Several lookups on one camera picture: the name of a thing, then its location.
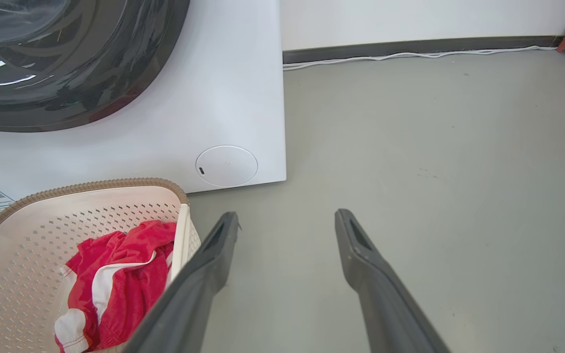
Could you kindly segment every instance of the beige plastic basket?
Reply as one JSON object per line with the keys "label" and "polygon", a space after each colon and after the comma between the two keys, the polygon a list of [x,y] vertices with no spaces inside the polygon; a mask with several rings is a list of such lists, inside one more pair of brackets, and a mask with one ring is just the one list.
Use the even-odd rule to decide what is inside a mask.
{"label": "beige plastic basket", "polygon": [[0,353],[58,352],[67,311],[58,268],[88,238],[142,221],[177,222],[171,279],[200,246],[186,194],[157,178],[97,181],[31,195],[0,213]]}

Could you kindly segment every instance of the red and white garment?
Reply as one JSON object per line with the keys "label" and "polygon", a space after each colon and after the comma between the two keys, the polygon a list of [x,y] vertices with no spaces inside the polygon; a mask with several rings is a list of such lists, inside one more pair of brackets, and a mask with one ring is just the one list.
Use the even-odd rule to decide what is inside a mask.
{"label": "red and white garment", "polygon": [[73,284],[69,310],[54,323],[63,353],[126,342],[170,282],[175,223],[147,221],[78,245],[61,268]]}

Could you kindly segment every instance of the white washing machine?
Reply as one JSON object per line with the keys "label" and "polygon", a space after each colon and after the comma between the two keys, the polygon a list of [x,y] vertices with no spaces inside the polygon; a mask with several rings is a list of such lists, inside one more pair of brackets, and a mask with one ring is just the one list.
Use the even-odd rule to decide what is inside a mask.
{"label": "white washing machine", "polygon": [[0,192],[283,181],[278,0],[0,0]]}

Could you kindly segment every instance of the white cable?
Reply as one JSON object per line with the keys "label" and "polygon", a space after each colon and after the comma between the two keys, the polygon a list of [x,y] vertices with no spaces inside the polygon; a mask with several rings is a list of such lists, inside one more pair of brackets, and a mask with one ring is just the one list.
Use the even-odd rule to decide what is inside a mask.
{"label": "white cable", "polygon": [[365,60],[372,60],[379,62],[381,60],[391,59],[391,58],[410,58],[412,56],[419,56],[421,58],[441,58],[442,56],[453,55],[453,54],[476,54],[476,55],[489,55],[496,53],[510,53],[513,51],[526,51],[526,50],[555,50],[557,48],[551,47],[538,47],[532,45],[526,48],[516,48],[516,49],[486,49],[486,50],[468,50],[468,51],[449,51],[448,53],[433,53],[433,54],[418,54],[418,53],[396,53],[388,56],[359,56],[357,58],[347,58],[347,59],[332,59],[332,60],[321,60],[319,62],[308,62],[308,63],[286,63],[282,65],[283,71],[299,70],[306,67],[311,67],[315,65],[330,65],[334,63],[345,63],[345,62],[358,62]]}

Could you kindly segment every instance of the wall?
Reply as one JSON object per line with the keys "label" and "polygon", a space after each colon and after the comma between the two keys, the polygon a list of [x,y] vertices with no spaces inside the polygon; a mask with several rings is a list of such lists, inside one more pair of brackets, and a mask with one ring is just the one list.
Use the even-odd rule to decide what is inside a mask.
{"label": "wall", "polygon": [[282,49],[565,33],[565,0],[281,0]]}

